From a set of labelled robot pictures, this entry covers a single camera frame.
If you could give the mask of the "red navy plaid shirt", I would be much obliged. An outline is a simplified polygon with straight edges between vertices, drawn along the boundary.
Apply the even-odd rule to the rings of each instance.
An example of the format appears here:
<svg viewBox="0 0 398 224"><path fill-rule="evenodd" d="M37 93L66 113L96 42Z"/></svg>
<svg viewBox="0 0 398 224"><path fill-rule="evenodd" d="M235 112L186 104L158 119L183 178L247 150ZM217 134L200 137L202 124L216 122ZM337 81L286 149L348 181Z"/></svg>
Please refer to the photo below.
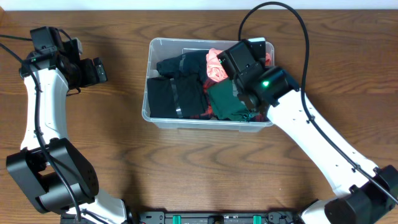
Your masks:
<svg viewBox="0 0 398 224"><path fill-rule="evenodd" d="M190 116L189 119L203 119L203 120L209 120L211 118L217 119L216 115L214 114L214 112L211 108L211 103L210 103L209 96L207 93L207 89L209 89L210 87L212 87L215 84L216 84L216 82L213 81L212 79L210 79L210 78L206 79L206 81L203 84L203 92L204 92L206 101L208 103L208 106L205 108L204 113ZM250 122L265 122L266 117L262 114L257 114L255 116L253 116L249 121Z"/></svg>

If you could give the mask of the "dark green garment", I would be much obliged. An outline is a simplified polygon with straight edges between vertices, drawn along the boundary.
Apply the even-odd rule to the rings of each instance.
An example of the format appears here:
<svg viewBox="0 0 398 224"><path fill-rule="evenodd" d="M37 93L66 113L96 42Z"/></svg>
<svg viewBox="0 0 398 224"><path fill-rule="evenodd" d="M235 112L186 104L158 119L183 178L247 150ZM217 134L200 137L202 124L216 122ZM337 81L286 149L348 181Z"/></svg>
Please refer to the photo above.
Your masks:
<svg viewBox="0 0 398 224"><path fill-rule="evenodd" d="M229 79L207 89L210 104L219 120L250 121L259 113L248 109L233 93L233 82Z"/></svg>

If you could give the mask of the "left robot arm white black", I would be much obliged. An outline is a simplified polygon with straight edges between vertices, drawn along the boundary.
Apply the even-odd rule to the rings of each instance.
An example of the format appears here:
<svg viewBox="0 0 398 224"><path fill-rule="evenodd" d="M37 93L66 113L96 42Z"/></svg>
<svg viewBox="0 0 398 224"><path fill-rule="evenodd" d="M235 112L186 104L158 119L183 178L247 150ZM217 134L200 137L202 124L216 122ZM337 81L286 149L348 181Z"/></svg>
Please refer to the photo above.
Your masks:
<svg viewBox="0 0 398 224"><path fill-rule="evenodd" d="M81 59L77 38L32 41L21 67L27 127L20 152L6 158L7 171L38 212L59 214L62 223L128 223L124 201L100 189L94 167L67 133L68 92L105 82L101 61Z"/></svg>

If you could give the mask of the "pink garment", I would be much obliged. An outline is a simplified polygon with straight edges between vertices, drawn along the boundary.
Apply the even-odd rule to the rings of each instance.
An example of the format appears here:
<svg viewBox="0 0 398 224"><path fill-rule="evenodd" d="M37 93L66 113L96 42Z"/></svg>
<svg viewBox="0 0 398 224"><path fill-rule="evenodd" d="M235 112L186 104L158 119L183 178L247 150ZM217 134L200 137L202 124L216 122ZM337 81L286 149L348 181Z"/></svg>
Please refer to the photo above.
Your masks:
<svg viewBox="0 0 398 224"><path fill-rule="evenodd" d="M208 78L218 83L228 79L229 73L234 76L256 62L270 66L272 57L270 53L266 53L266 58L257 58L252 50L246 46L240 46L224 51L212 48L208 51L206 60Z"/></svg>

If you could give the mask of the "black banded cloth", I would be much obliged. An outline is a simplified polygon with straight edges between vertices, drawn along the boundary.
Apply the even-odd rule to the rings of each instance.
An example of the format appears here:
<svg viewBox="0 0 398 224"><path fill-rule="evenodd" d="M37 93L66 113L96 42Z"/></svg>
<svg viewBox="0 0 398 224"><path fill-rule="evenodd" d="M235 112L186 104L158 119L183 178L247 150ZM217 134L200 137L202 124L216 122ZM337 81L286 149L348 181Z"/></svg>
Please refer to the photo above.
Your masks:
<svg viewBox="0 0 398 224"><path fill-rule="evenodd" d="M187 52L158 62L156 69L162 77L178 79L194 76L199 82L205 83L208 78L206 73L207 54L208 50Z"/></svg>
<svg viewBox="0 0 398 224"><path fill-rule="evenodd" d="M203 87L193 76L150 78L147 97L153 118L188 118L203 114L208 108Z"/></svg>

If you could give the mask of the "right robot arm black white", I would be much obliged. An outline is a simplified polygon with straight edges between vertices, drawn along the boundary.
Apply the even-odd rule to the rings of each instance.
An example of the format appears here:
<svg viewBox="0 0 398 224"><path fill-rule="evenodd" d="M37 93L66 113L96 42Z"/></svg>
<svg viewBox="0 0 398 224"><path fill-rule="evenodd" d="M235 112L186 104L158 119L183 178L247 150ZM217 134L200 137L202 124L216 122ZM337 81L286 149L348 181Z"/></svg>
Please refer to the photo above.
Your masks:
<svg viewBox="0 0 398 224"><path fill-rule="evenodd" d="M313 107L295 79L260 58L264 42L243 40L217 58L248 107L295 141L325 176L335 197L316 200L300 223L376 223L397 205L397 170L360 154Z"/></svg>

